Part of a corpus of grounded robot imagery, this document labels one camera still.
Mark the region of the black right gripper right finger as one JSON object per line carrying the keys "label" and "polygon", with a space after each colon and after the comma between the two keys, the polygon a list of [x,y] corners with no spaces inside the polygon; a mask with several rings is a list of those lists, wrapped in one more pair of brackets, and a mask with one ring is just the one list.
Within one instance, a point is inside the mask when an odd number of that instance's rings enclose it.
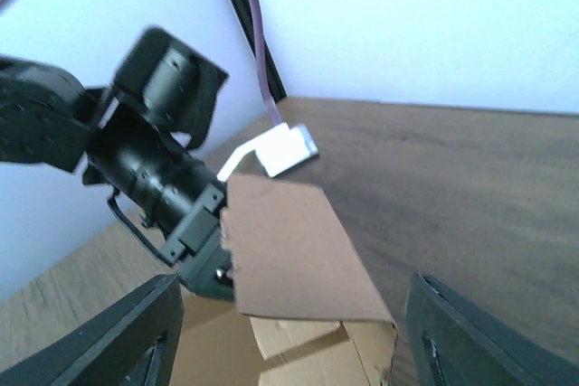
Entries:
{"label": "black right gripper right finger", "polygon": [[414,273],[405,322],[421,385],[576,385],[578,366],[439,279]]}

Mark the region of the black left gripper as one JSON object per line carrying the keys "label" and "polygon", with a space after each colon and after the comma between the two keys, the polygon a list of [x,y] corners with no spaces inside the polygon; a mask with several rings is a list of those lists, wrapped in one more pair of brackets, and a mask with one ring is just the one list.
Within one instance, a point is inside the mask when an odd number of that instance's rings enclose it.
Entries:
{"label": "black left gripper", "polygon": [[181,284],[200,297],[232,302],[232,255],[222,245],[220,211],[226,204],[225,184],[208,184],[185,217],[174,227],[161,255],[176,266]]}

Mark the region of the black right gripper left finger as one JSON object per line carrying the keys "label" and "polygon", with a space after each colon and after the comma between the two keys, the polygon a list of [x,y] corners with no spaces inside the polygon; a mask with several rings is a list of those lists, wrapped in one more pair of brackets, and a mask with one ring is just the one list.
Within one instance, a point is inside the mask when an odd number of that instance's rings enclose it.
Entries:
{"label": "black right gripper left finger", "polygon": [[1,373],[3,385],[167,385],[184,317],[175,275],[158,275]]}

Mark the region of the brown cardboard box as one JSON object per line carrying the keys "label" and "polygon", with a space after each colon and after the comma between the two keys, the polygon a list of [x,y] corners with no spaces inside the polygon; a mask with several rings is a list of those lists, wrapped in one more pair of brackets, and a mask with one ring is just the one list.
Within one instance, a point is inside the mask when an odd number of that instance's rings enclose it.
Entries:
{"label": "brown cardboard box", "polygon": [[386,385],[395,321],[325,193],[235,174],[235,301],[184,300],[174,385]]}

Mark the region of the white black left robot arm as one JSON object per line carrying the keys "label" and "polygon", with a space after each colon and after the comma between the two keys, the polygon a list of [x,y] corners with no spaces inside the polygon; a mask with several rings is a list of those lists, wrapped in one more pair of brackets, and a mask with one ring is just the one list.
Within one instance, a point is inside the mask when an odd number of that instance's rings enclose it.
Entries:
{"label": "white black left robot arm", "polygon": [[108,205],[192,293],[233,301],[221,243],[226,184],[193,151],[205,141],[227,73],[159,27],[146,29],[101,88],[69,72],[1,60],[1,158],[107,184]]}

